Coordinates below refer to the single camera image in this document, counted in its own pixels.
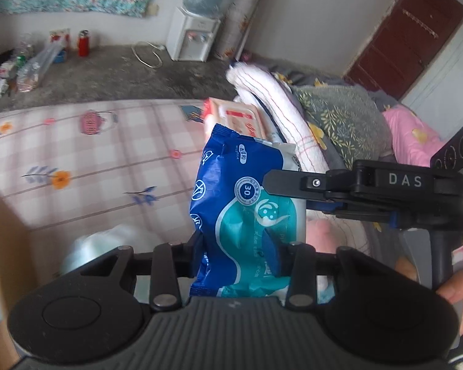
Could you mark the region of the pink plush toy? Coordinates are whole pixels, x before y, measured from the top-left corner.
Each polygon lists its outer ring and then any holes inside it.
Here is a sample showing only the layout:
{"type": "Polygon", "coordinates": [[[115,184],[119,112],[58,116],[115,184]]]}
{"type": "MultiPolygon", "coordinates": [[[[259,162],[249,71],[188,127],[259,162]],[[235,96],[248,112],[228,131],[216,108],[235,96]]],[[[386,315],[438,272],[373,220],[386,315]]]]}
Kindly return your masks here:
{"type": "Polygon", "coordinates": [[[317,252],[335,254],[339,247],[347,245],[347,239],[333,220],[307,219],[306,243],[317,252]]]}

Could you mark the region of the brown cardboard box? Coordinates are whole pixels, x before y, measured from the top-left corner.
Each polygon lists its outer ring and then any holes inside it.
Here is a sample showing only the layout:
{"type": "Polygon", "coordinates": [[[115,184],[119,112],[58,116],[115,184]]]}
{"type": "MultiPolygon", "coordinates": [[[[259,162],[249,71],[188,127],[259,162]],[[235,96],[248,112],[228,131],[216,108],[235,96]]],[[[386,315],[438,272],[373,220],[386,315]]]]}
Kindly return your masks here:
{"type": "Polygon", "coordinates": [[[19,360],[7,328],[11,309],[37,286],[30,230],[0,196],[0,369],[19,360]]]}

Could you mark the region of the white water dispenser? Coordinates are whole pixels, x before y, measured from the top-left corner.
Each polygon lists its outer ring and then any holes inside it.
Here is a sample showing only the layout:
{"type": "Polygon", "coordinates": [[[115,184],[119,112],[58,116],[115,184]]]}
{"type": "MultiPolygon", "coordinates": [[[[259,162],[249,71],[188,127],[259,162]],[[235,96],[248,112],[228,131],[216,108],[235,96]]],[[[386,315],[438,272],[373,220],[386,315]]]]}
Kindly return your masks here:
{"type": "Polygon", "coordinates": [[[165,46],[173,61],[206,62],[221,20],[175,9],[165,46]]]}

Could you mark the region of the pink wet wipes pack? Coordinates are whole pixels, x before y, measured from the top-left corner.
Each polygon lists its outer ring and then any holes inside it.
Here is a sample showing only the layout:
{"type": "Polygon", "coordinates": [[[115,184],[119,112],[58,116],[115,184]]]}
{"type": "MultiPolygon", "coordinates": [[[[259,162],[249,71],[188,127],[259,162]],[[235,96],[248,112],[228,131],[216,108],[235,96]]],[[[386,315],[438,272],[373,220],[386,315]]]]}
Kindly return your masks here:
{"type": "Polygon", "coordinates": [[[246,136],[268,138],[259,113],[253,105],[208,98],[204,102],[201,119],[204,122],[206,139],[210,138],[216,124],[246,136]]]}

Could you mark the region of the white plastic bag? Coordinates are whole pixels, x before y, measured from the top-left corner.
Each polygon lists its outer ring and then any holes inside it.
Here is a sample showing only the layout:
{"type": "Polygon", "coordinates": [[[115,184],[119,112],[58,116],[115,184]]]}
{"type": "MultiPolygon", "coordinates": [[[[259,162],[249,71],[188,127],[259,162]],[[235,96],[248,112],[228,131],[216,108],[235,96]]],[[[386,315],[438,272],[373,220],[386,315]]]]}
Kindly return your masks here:
{"type": "Polygon", "coordinates": [[[81,236],[69,247],[61,264],[60,274],[67,274],[120,245],[132,246],[135,253],[145,253],[153,251],[161,242],[161,238],[154,232],[128,224],[117,225],[90,236],[81,236]]]}

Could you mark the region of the checked floral bed sheet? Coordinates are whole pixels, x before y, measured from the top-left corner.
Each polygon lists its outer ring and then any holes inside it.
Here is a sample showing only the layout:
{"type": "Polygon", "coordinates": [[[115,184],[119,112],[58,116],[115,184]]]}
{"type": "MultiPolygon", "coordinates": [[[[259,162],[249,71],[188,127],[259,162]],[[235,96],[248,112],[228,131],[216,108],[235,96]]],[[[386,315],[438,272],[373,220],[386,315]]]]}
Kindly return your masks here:
{"type": "Polygon", "coordinates": [[[80,236],[127,225],[149,245],[190,237],[199,107],[142,99],[0,114],[0,194],[31,229],[40,282],[80,236]]]}

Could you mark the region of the white stitched blanket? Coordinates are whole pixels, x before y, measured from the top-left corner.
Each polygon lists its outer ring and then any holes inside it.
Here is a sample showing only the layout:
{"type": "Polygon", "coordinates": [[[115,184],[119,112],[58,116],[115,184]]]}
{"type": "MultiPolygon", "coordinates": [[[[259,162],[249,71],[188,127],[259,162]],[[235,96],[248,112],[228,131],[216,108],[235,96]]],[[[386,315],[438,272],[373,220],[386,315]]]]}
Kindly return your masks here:
{"type": "Polygon", "coordinates": [[[227,71],[227,80],[236,91],[245,90],[263,103],[289,144],[295,145],[295,153],[304,171],[325,173],[329,166],[319,143],[303,118],[298,104],[287,87],[268,71],[255,65],[234,63],[227,71]]]}

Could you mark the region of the clear plastic bag clutter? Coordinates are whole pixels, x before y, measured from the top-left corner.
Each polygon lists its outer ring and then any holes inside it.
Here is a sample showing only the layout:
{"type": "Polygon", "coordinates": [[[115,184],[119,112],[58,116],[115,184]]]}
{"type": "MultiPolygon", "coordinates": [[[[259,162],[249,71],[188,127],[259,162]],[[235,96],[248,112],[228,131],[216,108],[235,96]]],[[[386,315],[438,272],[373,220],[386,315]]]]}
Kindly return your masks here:
{"type": "Polygon", "coordinates": [[[21,93],[37,88],[51,65],[65,59],[69,48],[69,28],[50,31],[49,42],[39,52],[31,34],[21,35],[12,56],[0,67],[0,98],[13,88],[21,93]]]}

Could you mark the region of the grey leaf-pattern pillow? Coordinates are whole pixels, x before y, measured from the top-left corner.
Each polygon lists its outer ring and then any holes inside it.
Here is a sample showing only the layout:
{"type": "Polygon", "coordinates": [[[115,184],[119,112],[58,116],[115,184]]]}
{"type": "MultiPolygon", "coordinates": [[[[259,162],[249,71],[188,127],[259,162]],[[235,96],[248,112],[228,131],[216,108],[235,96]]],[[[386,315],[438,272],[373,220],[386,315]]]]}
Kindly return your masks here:
{"type": "Polygon", "coordinates": [[[363,88],[305,85],[292,91],[306,119],[329,138],[346,167],[358,159],[378,160],[392,152],[390,128],[363,88]]]}

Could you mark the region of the blue wet wipes pack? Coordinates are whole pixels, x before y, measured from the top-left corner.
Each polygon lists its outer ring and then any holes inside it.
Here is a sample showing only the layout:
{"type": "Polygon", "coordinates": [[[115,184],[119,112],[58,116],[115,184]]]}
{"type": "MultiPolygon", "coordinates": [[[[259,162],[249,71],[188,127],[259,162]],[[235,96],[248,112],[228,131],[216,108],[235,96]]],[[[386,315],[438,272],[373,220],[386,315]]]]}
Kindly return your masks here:
{"type": "Polygon", "coordinates": [[[193,296],[285,299],[289,279],[272,275],[262,234],[284,243],[304,241],[306,207],[300,199],[268,194],[262,181],[271,170],[299,169],[292,145],[214,126],[190,202],[190,217],[205,244],[193,296]]]}

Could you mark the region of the rolled floral mat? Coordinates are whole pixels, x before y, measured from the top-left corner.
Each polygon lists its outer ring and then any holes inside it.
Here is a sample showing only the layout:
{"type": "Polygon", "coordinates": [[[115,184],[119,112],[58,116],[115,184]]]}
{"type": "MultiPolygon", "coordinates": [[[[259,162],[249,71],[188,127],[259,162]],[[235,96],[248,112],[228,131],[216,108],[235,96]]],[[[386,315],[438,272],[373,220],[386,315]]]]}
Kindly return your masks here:
{"type": "Polygon", "coordinates": [[[260,2],[261,0],[231,0],[213,45],[215,58],[227,61],[238,60],[242,56],[260,2]]]}

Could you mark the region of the dark red door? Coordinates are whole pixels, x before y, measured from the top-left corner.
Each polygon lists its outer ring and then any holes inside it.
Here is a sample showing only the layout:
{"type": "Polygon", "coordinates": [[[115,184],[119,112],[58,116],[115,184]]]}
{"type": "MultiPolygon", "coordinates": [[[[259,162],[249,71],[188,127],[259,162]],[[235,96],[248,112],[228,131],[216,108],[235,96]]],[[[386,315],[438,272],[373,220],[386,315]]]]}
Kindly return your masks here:
{"type": "Polygon", "coordinates": [[[462,22],[457,0],[396,0],[344,79],[401,99],[462,22]]]}

